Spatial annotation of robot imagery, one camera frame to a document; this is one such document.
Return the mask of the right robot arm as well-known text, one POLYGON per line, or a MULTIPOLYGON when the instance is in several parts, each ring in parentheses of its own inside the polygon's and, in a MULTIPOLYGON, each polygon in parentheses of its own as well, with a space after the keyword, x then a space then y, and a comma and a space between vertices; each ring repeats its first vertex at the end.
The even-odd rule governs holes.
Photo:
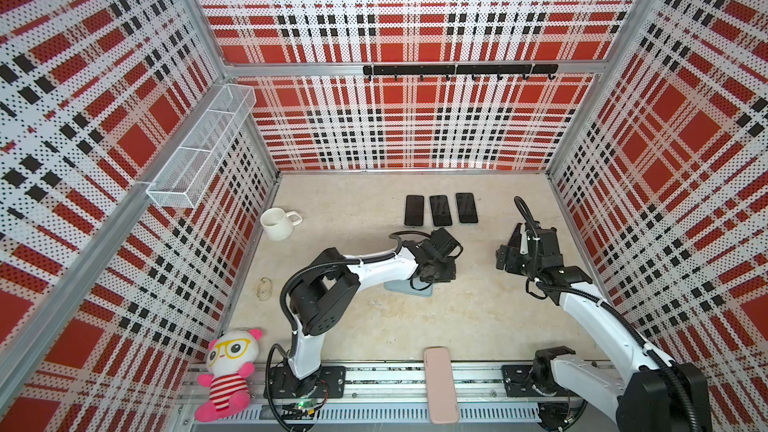
POLYGON ((496 252, 496 267, 526 280, 526 290, 560 307, 591 336, 617 372, 611 377, 566 346, 536 351, 524 384, 542 396, 569 391, 621 431, 710 431, 707 379, 638 332, 579 267, 567 266, 557 231, 519 223, 496 252))

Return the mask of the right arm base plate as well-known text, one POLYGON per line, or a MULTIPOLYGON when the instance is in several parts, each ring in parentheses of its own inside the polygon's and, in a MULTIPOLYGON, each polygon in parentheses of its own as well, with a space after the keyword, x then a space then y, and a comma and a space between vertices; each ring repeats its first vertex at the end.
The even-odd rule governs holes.
POLYGON ((575 394, 559 385, 541 392, 534 386, 531 370, 532 366, 530 364, 507 364, 501 366, 502 385, 508 398, 575 397, 575 394))

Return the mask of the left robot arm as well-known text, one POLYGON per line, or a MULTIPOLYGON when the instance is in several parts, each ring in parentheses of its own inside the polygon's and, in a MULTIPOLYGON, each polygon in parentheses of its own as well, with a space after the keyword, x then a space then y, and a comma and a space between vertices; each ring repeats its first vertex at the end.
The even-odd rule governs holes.
POLYGON ((282 366, 297 384, 312 388, 321 369, 325 334, 343 317, 355 295, 389 282, 415 282, 427 288, 456 279, 456 259, 464 247, 440 232, 421 241, 399 240, 395 248, 372 255, 344 255, 323 250, 310 265, 292 275, 280 293, 280 306, 291 327, 291 347, 282 366))

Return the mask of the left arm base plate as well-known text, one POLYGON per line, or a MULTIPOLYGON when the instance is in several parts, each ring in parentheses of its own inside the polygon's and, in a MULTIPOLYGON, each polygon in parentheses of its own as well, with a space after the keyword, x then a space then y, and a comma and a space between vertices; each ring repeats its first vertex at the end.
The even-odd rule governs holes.
POLYGON ((264 396, 272 399, 337 399, 344 395, 347 369, 344 366, 322 365, 304 379, 298 379, 287 364, 271 367, 264 396))

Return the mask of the blue case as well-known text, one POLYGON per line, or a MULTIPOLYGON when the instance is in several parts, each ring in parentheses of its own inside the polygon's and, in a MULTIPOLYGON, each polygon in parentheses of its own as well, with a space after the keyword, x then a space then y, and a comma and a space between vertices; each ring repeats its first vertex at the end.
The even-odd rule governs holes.
POLYGON ((417 281, 411 282, 410 280, 386 282, 384 288, 389 292, 419 297, 431 297, 433 293, 432 284, 417 281))

